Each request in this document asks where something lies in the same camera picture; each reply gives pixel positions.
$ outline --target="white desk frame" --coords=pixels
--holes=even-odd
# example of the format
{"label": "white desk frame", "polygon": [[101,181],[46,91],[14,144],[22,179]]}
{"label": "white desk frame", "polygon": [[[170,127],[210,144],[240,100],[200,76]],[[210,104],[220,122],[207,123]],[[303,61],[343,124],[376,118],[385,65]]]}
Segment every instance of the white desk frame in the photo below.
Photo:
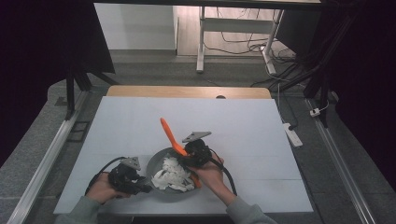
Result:
{"label": "white desk frame", "polygon": [[262,56],[267,66],[268,73],[275,75],[276,70],[269,55],[272,43],[276,35],[277,27],[282,17],[283,10],[280,10],[274,21],[242,20],[242,19],[224,19],[224,18],[206,18],[205,7],[200,7],[200,38],[197,54],[197,73],[204,72],[204,35],[208,32],[230,32],[230,33],[253,33],[268,34],[268,42],[265,48],[262,48]]}

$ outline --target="gray sleeve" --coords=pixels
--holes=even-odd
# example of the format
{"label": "gray sleeve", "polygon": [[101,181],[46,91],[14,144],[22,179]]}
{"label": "gray sleeve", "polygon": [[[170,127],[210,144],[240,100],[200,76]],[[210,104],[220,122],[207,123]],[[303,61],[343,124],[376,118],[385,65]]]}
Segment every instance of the gray sleeve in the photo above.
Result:
{"label": "gray sleeve", "polygon": [[57,216],[55,224],[95,224],[101,204],[82,196],[72,212]]}
{"label": "gray sleeve", "polygon": [[262,212],[257,204],[248,205],[239,197],[236,197],[235,200],[228,205],[226,212],[235,224],[276,224],[275,221]]}

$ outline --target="power strip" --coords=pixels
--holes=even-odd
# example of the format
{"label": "power strip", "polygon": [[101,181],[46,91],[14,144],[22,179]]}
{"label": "power strip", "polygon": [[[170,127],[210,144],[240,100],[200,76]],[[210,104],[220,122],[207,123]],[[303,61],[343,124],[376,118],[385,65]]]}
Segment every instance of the power strip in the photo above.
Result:
{"label": "power strip", "polygon": [[284,123],[283,127],[285,128],[286,135],[288,136],[291,144],[294,147],[300,147],[303,145],[303,142],[301,142],[300,138],[298,137],[297,133],[294,130],[289,130],[289,123]]}

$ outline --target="desk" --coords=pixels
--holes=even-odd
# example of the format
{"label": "desk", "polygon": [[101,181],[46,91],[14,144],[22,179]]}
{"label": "desk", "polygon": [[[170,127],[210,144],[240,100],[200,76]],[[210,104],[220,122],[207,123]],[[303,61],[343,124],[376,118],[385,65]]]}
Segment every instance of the desk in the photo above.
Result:
{"label": "desk", "polygon": [[[227,99],[214,98],[219,94]],[[212,132],[204,140],[226,160],[238,195],[257,203],[263,212],[313,211],[268,90],[113,86],[99,105],[54,213],[70,212],[92,176],[118,156],[138,156],[139,174],[146,175],[149,159],[170,146],[160,117],[167,119],[179,141],[191,132]],[[225,215],[225,207],[203,186],[178,195],[139,193],[111,201],[101,212],[208,216]]]}

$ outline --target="power plug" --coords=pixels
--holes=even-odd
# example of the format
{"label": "power plug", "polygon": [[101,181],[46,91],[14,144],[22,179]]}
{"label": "power plug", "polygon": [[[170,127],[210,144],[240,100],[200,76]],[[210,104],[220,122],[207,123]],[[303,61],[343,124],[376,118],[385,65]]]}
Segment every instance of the power plug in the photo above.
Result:
{"label": "power plug", "polygon": [[320,110],[318,108],[310,110],[309,114],[311,114],[311,117],[316,117],[317,115],[320,114]]}

